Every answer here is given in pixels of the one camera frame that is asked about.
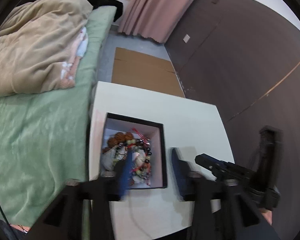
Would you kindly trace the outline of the person's right hand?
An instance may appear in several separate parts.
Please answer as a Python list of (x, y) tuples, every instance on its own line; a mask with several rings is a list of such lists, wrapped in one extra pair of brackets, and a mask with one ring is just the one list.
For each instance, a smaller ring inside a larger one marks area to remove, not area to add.
[(266, 210), (266, 209), (260, 209), (260, 212), (261, 212), (262, 216), (266, 219), (266, 221), (270, 225), (272, 225), (272, 223), (273, 223), (273, 219), (272, 219), (273, 214), (272, 214), (272, 212), (270, 210)]

